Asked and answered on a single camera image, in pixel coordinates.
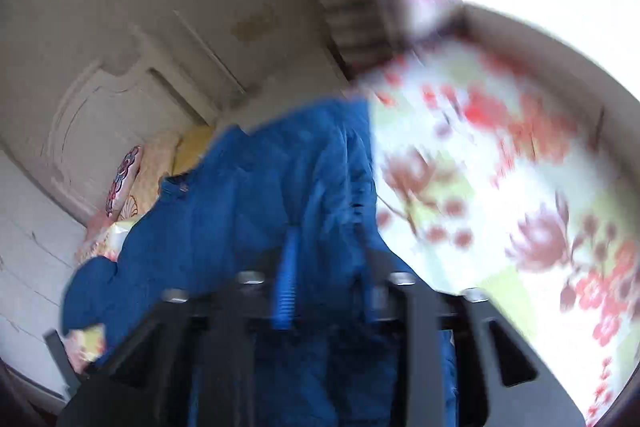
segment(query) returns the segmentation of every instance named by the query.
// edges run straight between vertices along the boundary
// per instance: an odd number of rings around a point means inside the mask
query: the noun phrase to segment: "pink flower pattern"
[[[520,64],[502,57],[479,56],[483,57],[482,64],[489,73],[487,77],[493,78],[494,84],[496,78],[513,82],[514,77],[526,73]],[[402,68],[396,63],[392,66],[392,70],[385,70],[385,92],[375,93],[386,107],[398,107],[392,88],[404,87],[402,76],[409,70],[406,61]],[[489,179],[495,188],[500,188],[502,181],[520,166],[543,162],[562,164],[576,144],[583,147],[575,122],[556,112],[538,90],[529,89],[525,79],[516,83],[519,98],[506,99],[493,89],[491,82],[485,83],[481,74],[477,81],[463,79],[467,84],[460,83],[461,77],[462,74],[457,78],[458,83],[446,84],[438,84],[428,77],[420,80],[424,84],[418,84],[417,100],[411,102],[417,102],[430,112],[434,122],[431,137],[437,137],[441,142],[452,143],[452,136],[466,136],[470,141],[476,138],[478,143],[481,136],[482,143],[487,138],[495,143],[497,163],[495,174],[492,173]],[[431,167],[434,162],[428,156],[430,153],[436,156],[437,151],[420,151]],[[479,242],[474,232],[478,231],[466,226],[465,221],[466,214],[475,205],[469,206],[463,198],[436,200],[428,197],[431,192],[427,187],[434,182],[434,174],[431,173],[424,185],[420,169],[415,169],[416,160],[415,157],[410,159],[409,163],[415,163],[408,171],[413,173],[415,186],[422,189],[414,190],[411,180],[398,183],[390,179],[388,167],[394,170],[393,165],[386,165],[387,172],[383,176],[400,200],[410,200],[411,204],[433,211],[428,214],[426,227],[415,223],[412,231],[417,238],[439,248],[456,247],[459,254],[473,255],[475,243]],[[397,212],[392,208],[380,212],[382,208],[384,206],[379,206],[378,214],[381,227],[388,227],[399,217],[407,219],[409,214],[407,207],[397,209]],[[634,238],[625,236],[621,223],[608,221],[601,212],[595,208],[594,212],[574,215],[569,224],[569,205],[558,192],[555,208],[548,203],[540,204],[537,209],[516,216],[506,256],[517,270],[538,274],[535,277],[542,277],[551,270],[555,274],[562,273],[564,277],[556,290],[560,310],[565,314],[585,313],[588,320],[593,317],[588,334],[596,346],[610,349],[615,345],[616,336],[625,334],[629,321],[640,321],[640,248]],[[594,387],[594,402],[585,413],[588,425],[593,425],[613,400],[614,393],[608,382],[613,367],[610,357],[603,360],[600,383]]]

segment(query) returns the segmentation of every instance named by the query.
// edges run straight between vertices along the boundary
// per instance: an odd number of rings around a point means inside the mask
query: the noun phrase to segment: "red flower pattern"
[[[416,148],[388,157],[382,168],[386,184],[404,201],[427,188],[434,172],[435,166],[429,165]]]
[[[455,103],[457,101],[456,89],[454,89],[452,86],[442,86],[440,88],[440,92],[447,100],[449,100],[449,102]]]
[[[465,202],[454,198],[444,204],[444,213],[449,216],[461,216],[465,212]]]
[[[439,243],[447,237],[447,230],[443,227],[436,225],[435,227],[431,227],[427,231],[427,239],[432,243]]]
[[[406,55],[397,55],[391,61],[391,64],[398,68],[404,69],[406,67]]]
[[[519,76],[527,73],[526,68],[518,61],[493,53],[483,53],[480,61],[484,68],[493,74],[502,75],[511,73]]]
[[[376,214],[376,224],[379,229],[386,227],[391,221],[391,212],[388,210],[380,210],[379,213]]]
[[[422,99],[424,103],[427,105],[429,109],[437,109],[438,108],[438,100],[436,98],[436,94],[433,92],[433,89],[429,86],[424,86],[422,88]]]
[[[601,383],[597,388],[594,394],[594,396],[596,397],[596,399],[598,399],[601,395],[604,394],[604,392],[607,390],[607,386],[604,383]]]
[[[469,248],[471,243],[474,240],[474,235],[469,229],[458,230],[456,235],[453,237],[453,244],[458,248],[462,248],[463,250]]]
[[[402,76],[394,71],[385,71],[385,80],[389,86],[398,87],[402,84]]]
[[[602,316],[604,317],[605,315],[620,315],[622,312],[626,311],[628,306],[628,303],[618,301],[613,295],[613,292],[609,292],[604,298]]]
[[[625,241],[615,253],[616,265],[613,267],[613,277],[626,275],[636,263],[638,249],[634,241]]]
[[[520,107],[522,119],[508,125],[516,154],[532,162],[546,158],[561,163],[569,150],[570,138],[575,135],[575,123],[562,115],[548,114],[538,96],[521,95]]]
[[[509,123],[509,112],[500,100],[474,88],[470,88],[468,94],[469,102],[463,114],[471,125],[482,130],[496,130]]]
[[[515,157],[511,151],[507,150],[504,139],[500,139],[498,142],[498,153],[500,154],[500,160],[496,166],[495,176],[491,179],[491,183],[495,188],[498,188],[498,183],[507,175],[507,172],[513,171],[515,167]]]
[[[551,268],[566,254],[566,237],[562,220],[556,212],[542,205],[537,214],[525,216],[518,223],[524,240],[511,236],[507,257],[516,262],[519,270],[540,272]]]
[[[593,338],[600,341],[600,345],[604,347],[609,344],[611,337],[618,333],[619,329],[620,317],[617,315],[604,315],[593,330]]]
[[[580,279],[575,285],[579,296],[578,306],[583,310],[599,308],[609,291],[609,285],[596,270],[590,270],[587,277]]]
[[[383,92],[377,92],[376,97],[378,100],[380,100],[382,105],[384,105],[385,107],[396,107],[398,105],[398,102],[396,102],[396,100],[393,99],[393,97]]]

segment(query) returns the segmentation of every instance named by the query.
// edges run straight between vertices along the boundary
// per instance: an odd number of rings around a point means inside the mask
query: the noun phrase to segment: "floral fabric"
[[[142,146],[136,145],[122,159],[116,177],[113,179],[107,201],[104,205],[104,211],[108,217],[117,219],[125,199],[129,195],[131,185],[136,179],[136,175],[140,170],[140,160],[142,159]]]
[[[592,425],[638,363],[640,196],[592,129],[474,44],[364,76],[378,225],[432,287],[482,287]]]
[[[85,330],[71,330],[64,339],[66,356],[76,373],[82,373],[87,365],[104,353],[104,326]]]
[[[180,135],[165,131],[145,143],[140,171],[129,191],[120,219],[144,216],[158,199],[159,184],[173,169]]]

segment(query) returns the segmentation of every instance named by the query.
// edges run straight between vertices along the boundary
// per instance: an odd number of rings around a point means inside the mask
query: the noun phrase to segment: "yellow pillow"
[[[175,152],[173,175],[193,169],[207,151],[213,129],[208,125],[195,125],[183,136]]]

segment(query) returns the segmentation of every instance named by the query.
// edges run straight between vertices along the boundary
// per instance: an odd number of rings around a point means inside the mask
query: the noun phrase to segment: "floral pillow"
[[[120,219],[144,216],[158,199],[158,187],[162,178],[170,175],[174,166],[175,149],[180,135],[167,131],[145,143],[145,157],[126,201]]]
[[[140,170],[140,162],[142,161],[142,146],[136,145],[131,149],[120,162],[116,177],[113,179],[104,210],[108,217],[114,220],[120,215],[131,186],[136,179],[136,175]]]
[[[71,367],[81,374],[89,363],[104,353],[104,325],[71,330],[64,340],[64,346]]]
[[[127,234],[138,222],[139,217],[120,220],[100,232],[91,240],[86,241],[76,252],[76,261],[82,264],[92,257],[102,255],[111,261],[117,261]]]

